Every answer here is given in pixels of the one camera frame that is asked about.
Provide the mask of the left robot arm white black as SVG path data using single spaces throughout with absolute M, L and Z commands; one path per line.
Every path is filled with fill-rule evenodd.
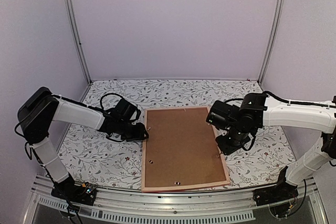
M 57 126 L 84 126 L 105 134 L 108 140 L 116 134 L 119 142 L 149 138 L 146 127 L 138 121 L 141 110 L 122 95 L 111 95 L 118 97 L 118 101 L 106 109 L 102 103 L 87 105 L 52 93 L 48 87 L 40 87 L 18 109 L 15 133 L 26 141 L 46 173 L 58 183 L 58 192 L 67 200 L 77 197 L 78 188 L 68 181 L 71 175 L 61 161 L 51 136 Z

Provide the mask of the right aluminium corner post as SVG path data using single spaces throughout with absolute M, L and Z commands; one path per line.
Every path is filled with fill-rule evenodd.
M 281 14 L 282 14 L 283 6 L 284 6 L 284 1 L 285 0 L 276 0 L 274 17 L 273 17 L 272 24 L 271 24 L 271 30 L 270 30 L 270 34 L 269 34 L 264 58 L 263 58 L 263 61 L 262 61 L 261 69 L 260 69 L 260 72 L 259 72 L 259 75 L 258 75 L 258 80 L 257 80 L 258 84 L 261 87 L 263 86 L 263 82 L 265 80 L 266 73 L 267 73 L 267 70 L 268 70 L 268 66 L 269 66 L 269 63 L 270 63 L 270 60 L 271 60 L 272 51 L 273 51 L 273 48 L 274 48 L 274 44 L 275 44 L 276 36 L 277 36 L 277 31 L 278 31 L 280 20 L 281 20 Z

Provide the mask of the pink wooden photo frame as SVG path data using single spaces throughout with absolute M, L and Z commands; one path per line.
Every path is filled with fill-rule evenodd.
M 184 191 L 230 184 L 224 155 L 207 123 L 207 106 L 147 109 L 149 138 L 143 142 L 141 190 Z

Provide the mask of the left aluminium corner post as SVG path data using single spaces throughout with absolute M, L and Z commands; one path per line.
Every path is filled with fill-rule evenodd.
M 65 1 L 69 25 L 70 25 L 73 41 L 75 44 L 75 49 L 78 55 L 79 63 L 81 66 L 81 70 L 82 70 L 82 73 L 83 73 L 83 76 L 85 78 L 87 85 L 90 85 L 92 83 L 92 78 L 91 78 L 88 64 L 85 59 L 84 51 L 82 48 L 82 43 L 81 43 L 81 38 L 80 38 L 77 22 L 76 22 L 73 2 L 72 0 L 64 0 L 64 1 Z

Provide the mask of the floral patterned table mat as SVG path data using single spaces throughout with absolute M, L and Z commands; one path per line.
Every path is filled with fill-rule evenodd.
M 122 95 L 141 110 L 172 106 L 211 106 L 216 100 L 238 104 L 248 93 L 260 93 L 254 81 L 223 80 L 105 80 L 94 82 L 83 102 L 114 106 Z M 115 142 L 103 133 L 71 125 L 62 142 L 59 156 L 80 182 L 100 186 L 139 189 L 141 186 L 142 145 Z M 277 173 L 295 161 L 295 155 L 281 127 L 264 127 L 257 133 L 252 149 L 225 157 L 230 176 L 229 189 L 274 183 Z

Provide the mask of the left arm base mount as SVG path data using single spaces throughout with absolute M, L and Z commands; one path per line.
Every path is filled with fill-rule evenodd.
M 60 182 L 55 181 L 52 177 L 51 181 L 54 185 L 51 191 L 53 197 L 93 206 L 97 195 L 96 185 L 89 182 L 76 183 L 70 174 L 67 174 Z

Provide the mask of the aluminium corner post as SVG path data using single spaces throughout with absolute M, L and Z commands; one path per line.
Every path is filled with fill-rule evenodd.
M 258 80 L 257 80 L 258 84 L 261 87 L 263 86 L 263 82 L 265 80 L 266 73 L 267 73 L 267 70 L 268 70 L 268 66 L 269 66 L 269 63 L 270 63 L 270 60 L 271 60 L 272 51 L 273 51 L 273 48 L 274 48 L 274 44 L 275 44 L 276 36 L 277 36 L 277 31 L 278 31 L 280 20 L 281 20 L 281 14 L 282 14 L 283 6 L 284 6 L 284 1 L 285 0 L 276 0 L 274 17 L 273 17 L 272 24 L 271 24 L 271 30 L 270 30 L 270 34 L 269 34 L 264 58 L 263 58 L 263 61 L 262 61 L 261 69 L 260 69 L 260 72 L 259 72 L 259 75 L 258 75 Z
M 84 51 L 82 48 L 82 43 L 81 43 L 81 38 L 80 38 L 77 22 L 76 22 L 73 2 L 72 0 L 64 0 L 64 1 L 65 1 L 69 25 L 70 25 L 73 41 L 75 44 L 75 49 L 78 55 L 79 63 L 81 66 L 81 70 L 82 70 L 82 73 L 83 73 L 83 76 L 85 78 L 87 85 L 90 85 L 92 83 L 92 78 L 91 78 L 88 64 L 85 59 Z

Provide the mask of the aluminium front rail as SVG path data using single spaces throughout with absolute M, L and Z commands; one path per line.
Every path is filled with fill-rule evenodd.
M 298 188 L 289 217 L 276 215 L 285 202 L 259 206 L 253 189 L 142 193 L 113 187 L 97 188 L 94 204 L 67 211 L 67 203 L 51 195 L 52 184 L 36 176 L 23 223 L 328 223 L 312 178 Z

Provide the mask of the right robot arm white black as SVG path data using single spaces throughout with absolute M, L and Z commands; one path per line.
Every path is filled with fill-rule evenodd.
M 247 150 L 258 130 L 281 126 L 320 133 L 317 141 L 297 161 L 287 165 L 278 175 L 271 190 L 276 201 L 284 200 L 305 178 L 335 159 L 335 101 L 296 101 L 283 99 L 270 91 L 249 93 L 240 105 L 217 100 L 211 106 L 206 122 L 225 134 L 216 138 L 224 155 Z

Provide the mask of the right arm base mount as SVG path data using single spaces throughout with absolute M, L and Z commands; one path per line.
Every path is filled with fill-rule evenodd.
M 257 206 L 276 203 L 298 196 L 298 186 L 288 183 L 286 178 L 286 171 L 288 166 L 284 167 L 278 176 L 277 183 L 271 187 L 265 187 L 261 189 L 255 189 L 253 191 L 253 200 Z

